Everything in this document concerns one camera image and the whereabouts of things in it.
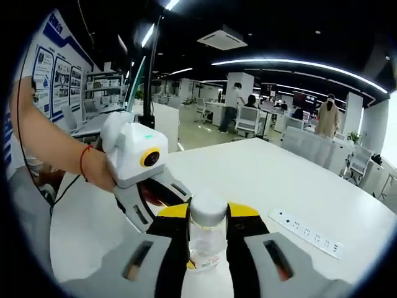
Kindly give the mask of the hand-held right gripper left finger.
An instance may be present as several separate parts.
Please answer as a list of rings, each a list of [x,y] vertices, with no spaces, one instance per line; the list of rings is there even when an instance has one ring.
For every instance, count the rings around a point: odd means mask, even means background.
[[[189,260],[189,205],[167,207],[146,233],[112,250],[94,281],[95,297],[181,297]]]

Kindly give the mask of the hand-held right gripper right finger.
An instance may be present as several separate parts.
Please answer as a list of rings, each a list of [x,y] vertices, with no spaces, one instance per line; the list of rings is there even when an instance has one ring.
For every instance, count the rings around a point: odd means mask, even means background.
[[[350,284],[327,279],[311,256],[281,233],[271,233],[258,211],[230,203],[226,259],[235,297],[347,297]]]

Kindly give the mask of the person's left hand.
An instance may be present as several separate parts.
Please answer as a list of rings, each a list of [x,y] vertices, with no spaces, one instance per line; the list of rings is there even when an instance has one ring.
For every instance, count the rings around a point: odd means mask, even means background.
[[[106,155],[99,150],[90,149],[84,155],[83,171],[90,183],[105,191],[113,192],[116,187],[107,165]]]

